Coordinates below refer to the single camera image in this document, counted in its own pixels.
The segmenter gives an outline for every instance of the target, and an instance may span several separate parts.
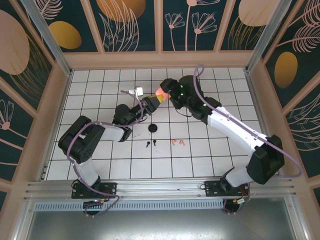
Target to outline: white grid floor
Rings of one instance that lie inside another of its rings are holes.
[[[192,75],[193,71],[194,68],[75,71],[44,179],[76,179],[58,141],[80,115],[111,123],[117,105],[135,105],[134,100],[120,90],[141,86],[143,98],[154,94],[164,79],[179,80]],[[205,96],[219,100],[235,117],[261,131],[242,68],[206,68],[200,76],[200,85]],[[179,112],[190,114],[185,108]],[[157,132],[148,131],[150,123],[157,125]],[[92,159],[101,179],[222,176],[232,167],[249,161],[230,138],[193,117],[177,114],[169,101],[163,102],[145,122],[134,125],[127,141],[100,141]]]

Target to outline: vent grille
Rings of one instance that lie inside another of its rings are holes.
[[[112,202],[92,206],[88,211],[105,210]],[[83,211],[84,202],[38,202],[35,212]],[[143,211],[143,210],[196,210],[222,209],[222,199],[209,200],[161,200],[161,201],[119,201],[110,211]]]

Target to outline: metal base plate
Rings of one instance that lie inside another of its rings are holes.
[[[101,182],[99,185],[99,192],[107,194],[116,194],[117,193],[117,183],[116,182]],[[72,199],[105,199],[106,196],[101,194],[96,194],[86,188],[82,183],[74,183],[72,187]]]
[[[240,188],[247,195],[249,194],[248,184],[242,184],[239,187],[232,188],[228,194],[224,192],[223,189],[220,187],[220,180],[204,182],[205,195],[207,197],[229,197],[229,196],[241,197],[242,191],[240,190]]]

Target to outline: black disk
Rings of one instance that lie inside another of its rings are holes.
[[[155,133],[158,130],[158,127],[155,124],[150,124],[148,129],[150,133]]]

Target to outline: orange object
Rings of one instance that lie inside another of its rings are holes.
[[[163,96],[163,99],[162,99],[162,102],[167,100],[168,99],[168,93],[165,93],[161,87],[158,88],[158,90],[155,92],[155,95],[162,95]]]

